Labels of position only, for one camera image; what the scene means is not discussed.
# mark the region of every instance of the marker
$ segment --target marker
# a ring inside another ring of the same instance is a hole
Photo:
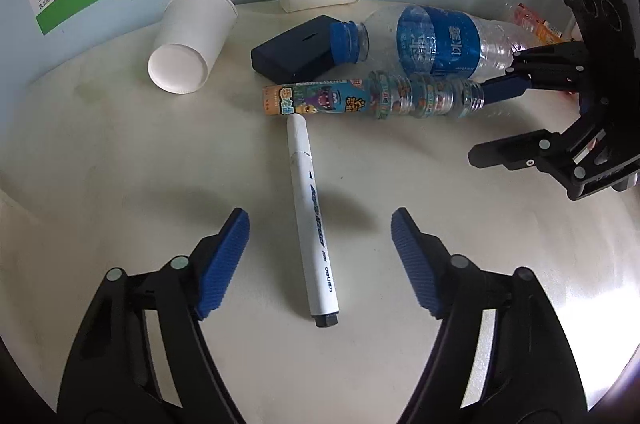
[[[287,137],[293,201],[296,207],[298,239],[309,309],[317,327],[331,327],[338,323],[338,298],[335,295],[334,273],[331,271],[318,202],[311,146],[306,132],[306,121],[302,115],[289,115]]]

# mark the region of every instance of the colorful candy label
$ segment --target colorful candy label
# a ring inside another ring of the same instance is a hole
[[[429,72],[466,79],[480,61],[478,30],[463,12],[410,5],[398,20],[397,43],[407,75]]]
[[[262,93],[267,115],[364,112],[370,95],[362,80],[277,84]]]

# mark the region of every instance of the bottle cap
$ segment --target bottle cap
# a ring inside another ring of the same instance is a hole
[[[360,41],[358,39],[358,26],[350,21],[348,23],[332,23],[329,25],[331,39],[331,55],[336,65],[344,63],[357,63],[360,57]]]

